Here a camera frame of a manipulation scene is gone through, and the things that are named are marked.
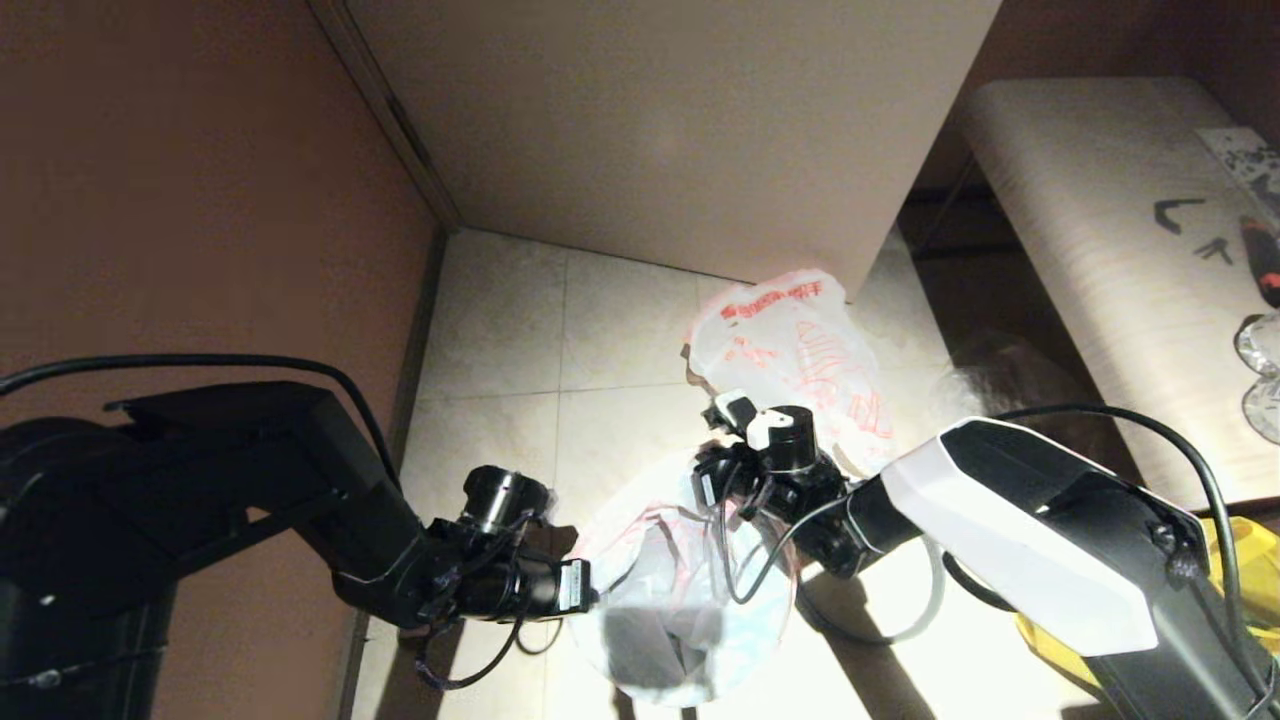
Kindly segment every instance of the yellow object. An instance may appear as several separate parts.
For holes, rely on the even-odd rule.
[[[1217,553],[1217,532],[1212,520],[1201,520],[1208,542],[1210,582],[1222,592],[1222,562]],[[1263,626],[1251,626],[1262,647],[1280,655],[1280,538],[1244,518],[1231,518],[1235,555],[1240,562],[1240,597],[1245,612]],[[1098,687],[1098,680],[1079,655],[1044,632],[1025,615],[1015,619],[1018,632],[1032,652],[1059,670]]]

